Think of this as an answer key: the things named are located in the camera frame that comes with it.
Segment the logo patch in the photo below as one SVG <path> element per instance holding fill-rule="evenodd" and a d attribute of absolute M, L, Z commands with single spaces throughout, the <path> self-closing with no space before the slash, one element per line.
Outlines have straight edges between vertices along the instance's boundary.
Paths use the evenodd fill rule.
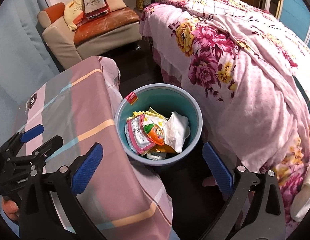
<path fill-rule="evenodd" d="M 33 105 L 36 102 L 36 99 L 37 99 L 37 94 L 34 94 L 28 102 L 28 109 L 31 109 L 33 107 Z"/>

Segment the red label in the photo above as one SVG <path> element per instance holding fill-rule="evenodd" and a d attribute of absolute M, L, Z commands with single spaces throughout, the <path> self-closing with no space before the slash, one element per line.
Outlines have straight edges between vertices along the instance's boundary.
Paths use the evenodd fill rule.
<path fill-rule="evenodd" d="M 125 97 L 125 99 L 132 105 L 138 100 L 138 97 L 134 92 L 130 92 L 128 96 Z"/>

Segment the leather seat cushion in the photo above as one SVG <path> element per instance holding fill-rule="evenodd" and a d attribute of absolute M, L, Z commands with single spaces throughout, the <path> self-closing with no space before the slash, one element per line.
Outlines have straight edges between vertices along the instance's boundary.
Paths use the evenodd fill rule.
<path fill-rule="evenodd" d="M 79 26 L 75 32 L 74 44 L 78 46 L 91 38 L 138 21 L 139 17 L 137 13 L 129 7 L 113 11 L 104 17 L 86 22 Z"/>

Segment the blue trash can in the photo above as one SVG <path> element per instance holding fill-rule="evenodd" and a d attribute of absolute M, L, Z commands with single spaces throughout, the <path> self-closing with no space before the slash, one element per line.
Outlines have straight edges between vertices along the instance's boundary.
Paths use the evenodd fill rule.
<path fill-rule="evenodd" d="M 124 99 L 115 115 L 117 133 L 127 155 L 150 166 L 172 165 L 188 155 L 199 141 L 203 127 L 202 113 L 195 99 L 185 90 L 169 84 L 150 84 L 133 92 L 138 97 L 138 100 L 131 105 Z M 132 116 L 133 111 L 146 111 L 149 107 L 167 118 L 171 116 L 173 111 L 188 117 L 191 134 L 185 140 L 181 153 L 165 160 L 155 161 L 141 157 L 130 149 L 124 131 L 126 118 Z"/>

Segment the blue curtain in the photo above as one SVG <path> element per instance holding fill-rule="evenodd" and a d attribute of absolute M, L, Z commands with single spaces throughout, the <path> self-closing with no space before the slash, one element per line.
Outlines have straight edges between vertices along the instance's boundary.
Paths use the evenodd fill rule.
<path fill-rule="evenodd" d="M 45 0 L 4 0 L 0 6 L 0 145 L 22 102 L 59 71 L 41 38 L 37 14 Z"/>

